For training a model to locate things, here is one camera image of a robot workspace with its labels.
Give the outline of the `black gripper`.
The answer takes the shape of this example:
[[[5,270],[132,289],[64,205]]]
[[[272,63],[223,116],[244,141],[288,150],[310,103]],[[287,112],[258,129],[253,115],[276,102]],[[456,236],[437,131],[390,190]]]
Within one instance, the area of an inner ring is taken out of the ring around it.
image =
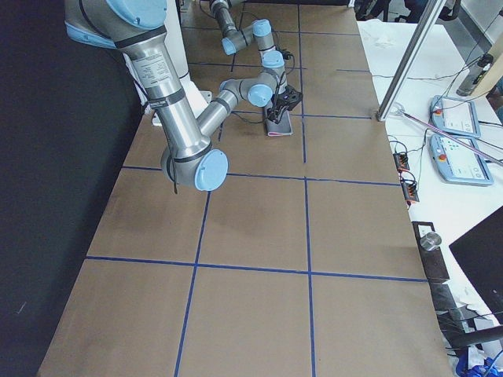
[[[268,120],[275,122],[277,115],[293,110],[301,101],[302,93],[296,89],[286,89],[283,93],[274,94],[272,98],[273,107],[267,110]]]

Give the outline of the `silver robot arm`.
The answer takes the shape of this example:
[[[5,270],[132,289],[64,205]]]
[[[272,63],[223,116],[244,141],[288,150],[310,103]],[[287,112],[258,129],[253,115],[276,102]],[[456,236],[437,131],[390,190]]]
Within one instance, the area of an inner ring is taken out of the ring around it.
[[[213,148],[211,135],[242,101],[262,108],[270,136],[292,132],[289,112],[303,95],[287,82],[285,62],[267,19],[236,28],[235,1],[211,1],[222,32],[222,47],[233,55],[252,43],[262,70],[251,79],[229,79],[216,96],[201,92],[189,75],[173,1],[66,1],[68,36],[87,45],[117,49],[129,57],[150,108],[167,138],[161,167],[174,185],[213,191],[225,180],[229,163]]]
[[[230,9],[241,3],[243,1],[212,0],[209,2],[211,15],[217,20],[222,32],[222,47],[225,54],[235,55],[255,43],[261,58],[266,53],[278,51],[284,59],[289,60],[292,54],[286,49],[281,49],[274,41],[274,30],[268,19],[254,20],[243,29],[237,28]]]

